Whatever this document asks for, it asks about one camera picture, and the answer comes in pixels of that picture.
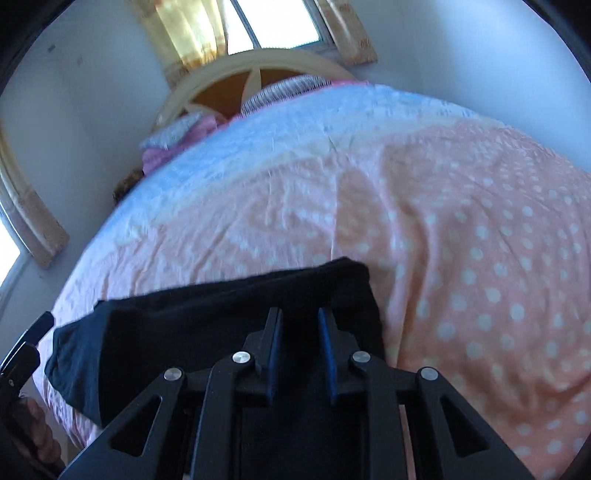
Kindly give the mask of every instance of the gold curtain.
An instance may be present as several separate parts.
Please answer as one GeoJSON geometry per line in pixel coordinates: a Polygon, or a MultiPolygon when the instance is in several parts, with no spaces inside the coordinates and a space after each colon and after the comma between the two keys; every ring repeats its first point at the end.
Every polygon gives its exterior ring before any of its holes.
{"type": "Polygon", "coordinates": [[[129,0],[174,87],[228,53],[223,0],[129,0]]]}
{"type": "Polygon", "coordinates": [[[68,243],[69,236],[22,177],[2,135],[1,125],[0,208],[35,261],[48,268],[68,243]]]}
{"type": "Polygon", "coordinates": [[[378,61],[361,20],[348,0],[315,0],[347,65],[378,61]]]}

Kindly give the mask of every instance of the curved headboard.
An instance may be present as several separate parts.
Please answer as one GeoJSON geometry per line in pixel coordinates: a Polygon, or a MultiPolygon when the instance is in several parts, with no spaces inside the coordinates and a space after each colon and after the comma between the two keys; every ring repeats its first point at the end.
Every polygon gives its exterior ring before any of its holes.
{"type": "Polygon", "coordinates": [[[283,48],[260,48],[222,57],[188,75],[158,113],[154,129],[207,107],[229,119],[262,88],[302,74],[330,80],[355,80],[336,63],[314,53],[283,48]]]}

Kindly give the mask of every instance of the triangular cutout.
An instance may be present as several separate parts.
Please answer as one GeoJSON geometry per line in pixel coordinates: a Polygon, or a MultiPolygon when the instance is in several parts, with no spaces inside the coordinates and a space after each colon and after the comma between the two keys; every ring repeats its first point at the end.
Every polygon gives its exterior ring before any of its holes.
{"type": "Polygon", "coordinates": [[[452,436],[453,447],[458,457],[464,458],[489,449],[486,440],[468,422],[466,417],[449,398],[443,397],[441,399],[441,406],[452,436]]]}
{"type": "Polygon", "coordinates": [[[114,435],[111,439],[111,448],[134,457],[141,456],[160,403],[160,397],[152,397],[138,414],[114,435]]]}

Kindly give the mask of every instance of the patterned curtain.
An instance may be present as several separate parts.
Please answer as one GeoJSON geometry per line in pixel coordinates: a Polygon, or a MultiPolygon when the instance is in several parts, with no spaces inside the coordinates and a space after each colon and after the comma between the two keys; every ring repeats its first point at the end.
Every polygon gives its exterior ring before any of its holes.
{"type": "Polygon", "coordinates": [[[0,207],[35,261],[48,268],[68,243],[69,236],[22,178],[2,135],[1,125],[0,207]]]}
{"type": "Polygon", "coordinates": [[[228,53],[222,0],[129,0],[174,87],[228,53]]]}
{"type": "Polygon", "coordinates": [[[378,61],[361,20],[348,0],[315,0],[347,65],[378,61]]]}

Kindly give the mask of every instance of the window pane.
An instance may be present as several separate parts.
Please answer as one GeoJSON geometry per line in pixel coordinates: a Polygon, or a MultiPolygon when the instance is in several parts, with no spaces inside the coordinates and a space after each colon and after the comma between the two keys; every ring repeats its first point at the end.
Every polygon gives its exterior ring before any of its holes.
{"type": "Polygon", "coordinates": [[[236,9],[230,0],[224,0],[224,11],[226,13],[226,33],[228,36],[228,54],[239,53],[246,50],[252,50],[254,45],[236,9]]]}
{"type": "Polygon", "coordinates": [[[18,247],[0,221],[0,285],[20,254],[18,247]]]}
{"type": "Polygon", "coordinates": [[[320,40],[302,0],[238,0],[261,47],[292,48],[320,40]]]}

